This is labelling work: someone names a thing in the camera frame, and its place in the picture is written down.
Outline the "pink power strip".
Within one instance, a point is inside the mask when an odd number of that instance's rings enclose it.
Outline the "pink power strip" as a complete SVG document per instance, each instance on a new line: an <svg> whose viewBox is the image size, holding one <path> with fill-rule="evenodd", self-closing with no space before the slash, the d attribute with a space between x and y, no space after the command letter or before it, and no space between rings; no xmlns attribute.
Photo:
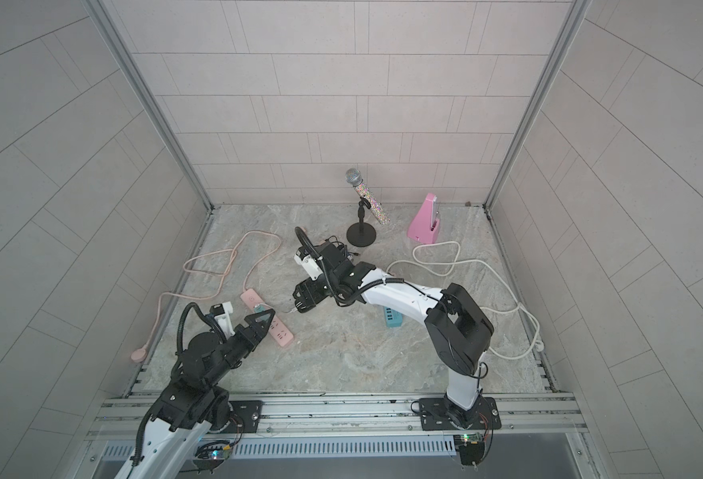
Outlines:
<svg viewBox="0 0 703 479"><path fill-rule="evenodd" d="M293 333L281 321L275 310L268 305L253 289L246 289L241 294L244 304L269 324L269 334L280 347L288 347L295 340Z"/></svg>

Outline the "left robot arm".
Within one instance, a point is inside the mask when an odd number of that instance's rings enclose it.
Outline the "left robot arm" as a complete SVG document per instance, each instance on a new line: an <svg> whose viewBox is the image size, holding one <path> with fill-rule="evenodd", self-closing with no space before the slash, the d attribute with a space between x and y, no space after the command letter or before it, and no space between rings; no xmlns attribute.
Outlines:
<svg viewBox="0 0 703 479"><path fill-rule="evenodd" d="M170 382L143 416L119 478L175 478L189 461L193 473L212 473L241 442L245 419L219 382L269 335L275 311L252 313L226 335L214 317L222 310L215 305L205 315L197 303L183 309Z"/></svg>

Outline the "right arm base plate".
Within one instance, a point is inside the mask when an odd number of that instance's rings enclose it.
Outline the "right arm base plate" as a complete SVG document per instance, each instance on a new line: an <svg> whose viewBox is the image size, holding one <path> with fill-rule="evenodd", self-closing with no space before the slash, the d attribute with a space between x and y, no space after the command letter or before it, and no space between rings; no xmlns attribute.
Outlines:
<svg viewBox="0 0 703 479"><path fill-rule="evenodd" d="M446 396L413 402L424 431L489 431L502 428L499 409L492 397L480 395L471 409L463 409Z"/></svg>

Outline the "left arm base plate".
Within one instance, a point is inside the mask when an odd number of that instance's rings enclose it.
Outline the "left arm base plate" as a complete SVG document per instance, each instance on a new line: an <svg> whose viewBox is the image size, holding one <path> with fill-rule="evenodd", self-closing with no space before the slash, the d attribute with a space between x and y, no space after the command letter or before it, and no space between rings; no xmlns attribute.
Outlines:
<svg viewBox="0 0 703 479"><path fill-rule="evenodd" d="M251 434L256 433L261 421L263 401L236 400L224 401L215 406L208 419L211 434Z"/></svg>

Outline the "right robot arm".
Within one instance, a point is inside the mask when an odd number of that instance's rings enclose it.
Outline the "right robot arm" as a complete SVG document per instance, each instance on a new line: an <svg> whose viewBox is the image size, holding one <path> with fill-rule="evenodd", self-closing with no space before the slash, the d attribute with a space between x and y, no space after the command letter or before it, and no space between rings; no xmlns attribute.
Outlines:
<svg viewBox="0 0 703 479"><path fill-rule="evenodd" d="M448 387L436 416L458 429L488 428L492 408L481 396L479 374L494 327L468 291L456 283L445 289L415 285L371 263L354 263L340 241L314 245L302 228L295 233L301 244L295 262L309 276L293 291L297 310L306 313L330 297L339 307L378 305L422 323L448 368Z"/></svg>

